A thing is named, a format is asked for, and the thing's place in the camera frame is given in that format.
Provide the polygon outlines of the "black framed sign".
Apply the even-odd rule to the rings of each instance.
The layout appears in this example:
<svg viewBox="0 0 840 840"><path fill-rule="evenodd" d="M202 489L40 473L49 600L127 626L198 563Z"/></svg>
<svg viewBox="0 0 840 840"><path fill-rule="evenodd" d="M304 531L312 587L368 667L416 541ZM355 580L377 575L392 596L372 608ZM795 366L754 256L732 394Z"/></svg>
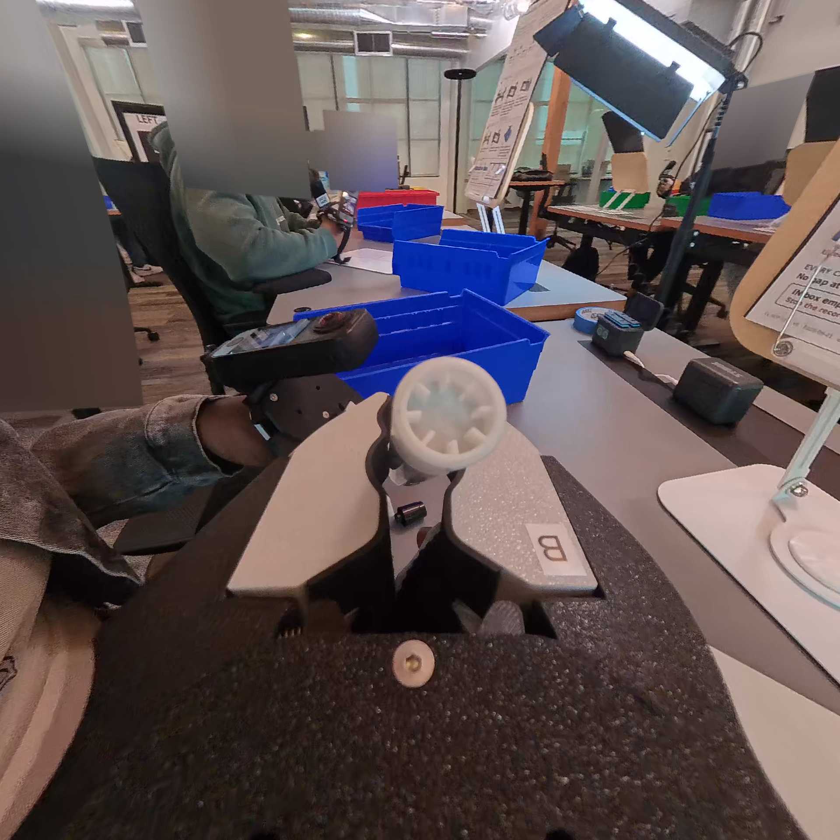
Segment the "black framed sign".
<svg viewBox="0 0 840 840"><path fill-rule="evenodd" d="M159 155L149 142L154 128L165 122L162 106L142 102L111 100L123 139L129 146L132 161L157 163Z"/></svg>

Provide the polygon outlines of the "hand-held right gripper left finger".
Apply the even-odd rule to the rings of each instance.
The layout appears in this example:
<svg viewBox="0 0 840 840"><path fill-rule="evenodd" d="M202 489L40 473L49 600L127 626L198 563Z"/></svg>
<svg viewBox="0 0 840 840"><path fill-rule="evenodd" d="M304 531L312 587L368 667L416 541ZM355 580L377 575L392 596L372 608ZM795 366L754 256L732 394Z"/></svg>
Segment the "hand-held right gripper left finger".
<svg viewBox="0 0 840 840"><path fill-rule="evenodd" d="M228 580L233 595L393 598L388 406L388 395L375 393L292 453Z"/></svg>

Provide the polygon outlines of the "red plastic bin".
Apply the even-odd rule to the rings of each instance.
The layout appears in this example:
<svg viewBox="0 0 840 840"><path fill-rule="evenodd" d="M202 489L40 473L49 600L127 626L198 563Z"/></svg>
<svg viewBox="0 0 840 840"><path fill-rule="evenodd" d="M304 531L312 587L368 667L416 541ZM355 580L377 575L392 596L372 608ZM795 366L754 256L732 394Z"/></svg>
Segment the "red plastic bin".
<svg viewBox="0 0 840 840"><path fill-rule="evenodd" d="M357 209L386 206L436 206L439 193L425 188L396 188L383 191L361 191Z"/></svg>

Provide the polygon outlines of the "wooden sign stand back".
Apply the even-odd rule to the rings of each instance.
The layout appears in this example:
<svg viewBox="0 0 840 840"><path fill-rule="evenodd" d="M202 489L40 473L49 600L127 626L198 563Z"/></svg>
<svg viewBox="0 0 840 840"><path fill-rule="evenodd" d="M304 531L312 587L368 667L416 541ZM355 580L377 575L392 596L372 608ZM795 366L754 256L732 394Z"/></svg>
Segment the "wooden sign stand back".
<svg viewBox="0 0 840 840"><path fill-rule="evenodd" d="M613 150L612 188L617 192L650 192L648 158L641 131L613 111L605 112L602 121Z"/></svg>

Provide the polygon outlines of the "black studio light panel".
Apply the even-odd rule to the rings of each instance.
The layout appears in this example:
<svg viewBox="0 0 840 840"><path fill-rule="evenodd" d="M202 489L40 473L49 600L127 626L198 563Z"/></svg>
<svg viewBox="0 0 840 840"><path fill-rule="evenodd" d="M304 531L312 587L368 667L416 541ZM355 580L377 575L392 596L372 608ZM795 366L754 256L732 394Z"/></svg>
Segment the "black studio light panel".
<svg viewBox="0 0 840 840"><path fill-rule="evenodd" d="M579 88L657 142L673 141L713 96L747 85L727 45L646 2L577 2L533 40Z"/></svg>

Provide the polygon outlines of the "blue plastic bin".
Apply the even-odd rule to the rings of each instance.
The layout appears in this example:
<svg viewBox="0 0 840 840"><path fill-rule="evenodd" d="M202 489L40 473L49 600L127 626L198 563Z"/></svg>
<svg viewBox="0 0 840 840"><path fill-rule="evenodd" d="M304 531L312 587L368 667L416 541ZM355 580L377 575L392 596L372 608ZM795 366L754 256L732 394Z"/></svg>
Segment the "blue plastic bin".
<svg viewBox="0 0 840 840"><path fill-rule="evenodd" d="M403 287L450 295L468 290L505 306L534 286L546 248L528 235L447 228L436 244L395 241L392 272Z"/></svg>
<svg viewBox="0 0 840 840"><path fill-rule="evenodd" d="M508 405L520 403L548 331L472 291L445 291L338 307L367 310L378 342L362 366L339 374L362 398L392 395L424 361L454 356L477 364L499 385Z"/></svg>
<svg viewBox="0 0 840 840"><path fill-rule="evenodd" d="M706 215L731 221L755 221L782 217L790 209L790 205L780 195L718 192L711 197Z"/></svg>
<svg viewBox="0 0 840 840"><path fill-rule="evenodd" d="M445 208L440 205L385 205L358 210L356 227L366 240L392 244L440 234Z"/></svg>

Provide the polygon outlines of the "black floor lamp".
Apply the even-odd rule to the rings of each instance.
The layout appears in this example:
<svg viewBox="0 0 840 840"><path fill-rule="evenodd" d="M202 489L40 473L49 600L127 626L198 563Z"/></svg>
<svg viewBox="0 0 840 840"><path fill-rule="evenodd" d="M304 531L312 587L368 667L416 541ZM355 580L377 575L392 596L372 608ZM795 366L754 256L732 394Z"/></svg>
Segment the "black floor lamp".
<svg viewBox="0 0 840 840"><path fill-rule="evenodd" d="M457 214L459 192L459 153L460 153L460 123L463 102L463 86L466 81L476 77L476 70L468 67L451 67L444 72L444 78L455 85L455 120L453 146L453 180L451 187L451 212Z"/></svg>

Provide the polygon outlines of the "person's left forearm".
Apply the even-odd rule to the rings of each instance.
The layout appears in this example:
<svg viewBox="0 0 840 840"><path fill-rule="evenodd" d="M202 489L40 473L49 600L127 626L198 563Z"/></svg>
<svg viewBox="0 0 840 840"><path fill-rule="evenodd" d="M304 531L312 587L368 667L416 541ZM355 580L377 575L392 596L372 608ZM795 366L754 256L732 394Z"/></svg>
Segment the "person's left forearm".
<svg viewBox="0 0 840 840"><path fill-rule="evenodd" d="M26 446L1 423L1 536L57 547L144 513L242 468L209 457L196 415L209 395L177 395L56 425Z"/></svg>

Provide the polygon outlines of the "dark battery charger case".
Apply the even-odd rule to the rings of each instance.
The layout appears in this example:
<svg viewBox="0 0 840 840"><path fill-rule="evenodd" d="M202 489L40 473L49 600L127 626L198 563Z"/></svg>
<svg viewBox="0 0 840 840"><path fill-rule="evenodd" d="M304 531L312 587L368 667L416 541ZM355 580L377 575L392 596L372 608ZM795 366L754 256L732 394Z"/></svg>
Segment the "dark battery charger case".
<svg viewBox="0 0 840 840"><path fill-rule="evenodd" d="M611 357L635 354L645 333L655 329L665 310L661 301L637 293L624 310L605 310L595 322L592 344Z"/></svg>

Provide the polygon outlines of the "person's beige printed shirt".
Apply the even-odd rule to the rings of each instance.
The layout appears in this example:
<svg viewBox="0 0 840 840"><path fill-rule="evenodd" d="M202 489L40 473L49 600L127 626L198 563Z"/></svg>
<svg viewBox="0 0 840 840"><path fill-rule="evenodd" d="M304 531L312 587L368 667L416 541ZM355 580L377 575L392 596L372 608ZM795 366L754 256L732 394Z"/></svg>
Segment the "person's beige printed shirt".
<svg viewBox="0 0 840 840"><path fill-rule="evenodd" d="M2 838L22 825L76 736L101 614L139 587L96 531L60 551L2 540Z"/></svg>

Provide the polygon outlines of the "poster sign stand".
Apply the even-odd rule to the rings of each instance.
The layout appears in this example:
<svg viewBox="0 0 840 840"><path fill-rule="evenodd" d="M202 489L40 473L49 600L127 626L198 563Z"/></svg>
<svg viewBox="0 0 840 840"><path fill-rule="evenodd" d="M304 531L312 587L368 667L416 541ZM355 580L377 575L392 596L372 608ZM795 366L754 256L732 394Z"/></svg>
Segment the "poster sign stand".
<svg viewBox="0 0 840 840"><path fill-rule="evenodd" d="M547 59L535 35L566 10L568 2L530 2L518 17L476 155L465 198L476 204L481 230L504 232L499 209L512 180L533 117L532 97Z"/></svg>

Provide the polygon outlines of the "person's left hand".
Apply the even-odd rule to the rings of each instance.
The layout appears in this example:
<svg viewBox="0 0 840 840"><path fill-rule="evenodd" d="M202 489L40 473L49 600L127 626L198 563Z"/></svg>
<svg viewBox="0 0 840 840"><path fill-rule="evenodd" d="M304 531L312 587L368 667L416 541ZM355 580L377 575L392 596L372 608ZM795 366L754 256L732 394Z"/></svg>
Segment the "person's left hand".
<svg viewBox="0 0 840 840"><path fill-rule="evenodd" d="M241 468L265 468L275 458L252 424L244 396L206 399L196 415L196 433L209 457Z"/></svg>

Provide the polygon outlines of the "black light stand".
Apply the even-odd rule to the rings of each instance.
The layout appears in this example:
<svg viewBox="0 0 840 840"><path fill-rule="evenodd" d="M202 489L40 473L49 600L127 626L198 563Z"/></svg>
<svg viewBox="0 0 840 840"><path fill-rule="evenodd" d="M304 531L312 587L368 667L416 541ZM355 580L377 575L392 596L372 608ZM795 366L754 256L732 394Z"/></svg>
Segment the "black light stand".
<svg viewBox="0 0 840 840"><path fill-rule="evenodd" d="M675 233L660 282L656 299L663 305L657 326L662 329L668 326L670 316L676 304L677 293L681 291L684 281L679 279L680 266L690 243L695 220L698 216L699 204L705 196L711 179L712 162L715 155L721 124L729 110L733 94L744 89L748 79L744 72L736 72L722 87L722 100L717 107L715 121L711 135L700 162L699 174L690 195L686 213L682 217Z"/></svg>

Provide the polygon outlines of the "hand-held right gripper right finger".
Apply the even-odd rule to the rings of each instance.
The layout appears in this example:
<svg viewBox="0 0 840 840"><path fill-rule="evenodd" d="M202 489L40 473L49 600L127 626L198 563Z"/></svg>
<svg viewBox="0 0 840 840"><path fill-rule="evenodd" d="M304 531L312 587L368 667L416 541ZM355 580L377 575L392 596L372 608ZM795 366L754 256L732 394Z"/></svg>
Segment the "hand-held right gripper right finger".
<svg viewBox="0 0 840 840"><path fill-rule="evenodd" d="M493 599L597 593L598 581L537 448L507 427L493 452L465 470L449 498L456 542L498 574Z"/></svg>

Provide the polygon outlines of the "dark closed case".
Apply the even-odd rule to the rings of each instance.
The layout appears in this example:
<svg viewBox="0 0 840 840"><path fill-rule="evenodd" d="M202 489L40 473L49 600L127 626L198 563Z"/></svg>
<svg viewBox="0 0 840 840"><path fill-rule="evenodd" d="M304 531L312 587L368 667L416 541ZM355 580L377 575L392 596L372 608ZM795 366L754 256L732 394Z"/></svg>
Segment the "dark closed case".
<svg viewBox="0 0 840 840"><path fill-rule="evenodd" d="M718 358L691 360L673 389L674 399L715 426L734 426L746 416L764 384Z"/></svg>

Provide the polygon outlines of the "white plastic wheel part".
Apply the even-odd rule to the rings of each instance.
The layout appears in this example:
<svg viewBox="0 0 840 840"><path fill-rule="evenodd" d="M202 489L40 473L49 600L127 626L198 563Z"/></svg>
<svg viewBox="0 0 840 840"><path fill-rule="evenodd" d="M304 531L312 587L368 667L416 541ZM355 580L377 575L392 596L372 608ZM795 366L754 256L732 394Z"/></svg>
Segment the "white plastic wheel part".
<svg viewBox="0 0 840 840"><path fill-rule="evenodd" d="M409 487L464 470L492 454L507 429L507 404L489 373L454 356L426 360L392 396L390 478Z"/></svg>

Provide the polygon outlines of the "wooden sign stand white base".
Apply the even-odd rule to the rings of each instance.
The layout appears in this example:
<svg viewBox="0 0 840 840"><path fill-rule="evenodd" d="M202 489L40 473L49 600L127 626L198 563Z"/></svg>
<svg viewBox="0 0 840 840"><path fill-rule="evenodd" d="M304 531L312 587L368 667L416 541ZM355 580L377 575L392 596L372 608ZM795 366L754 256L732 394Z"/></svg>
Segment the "wooden sign stand white base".
<svg viewBox="0 0 840 840"><path fill-rule="evenodd" d="M768 361L770 333L749 325L747 311L835 200L839 201L839 142L829 146L731 303L736 338ZM673 479L659 487L658 499L837 683L839 503L809 475L838 431L839 383L826 385L805 376L822 383L826 394L785 469L750 465Z"/></svg>

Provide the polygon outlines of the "printed instruction sheet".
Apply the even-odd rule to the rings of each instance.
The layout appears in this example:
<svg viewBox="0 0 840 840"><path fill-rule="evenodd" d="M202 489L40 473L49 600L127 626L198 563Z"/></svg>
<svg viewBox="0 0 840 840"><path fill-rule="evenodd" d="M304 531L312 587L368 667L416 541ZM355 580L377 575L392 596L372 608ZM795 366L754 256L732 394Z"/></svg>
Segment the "printed instruction sheet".
<svg viewBox="0 0 840 840"><path fill-rule="evenodd" d="M839 201L825 211L745 315L768 330L772 361L839 383Z"/></svg>

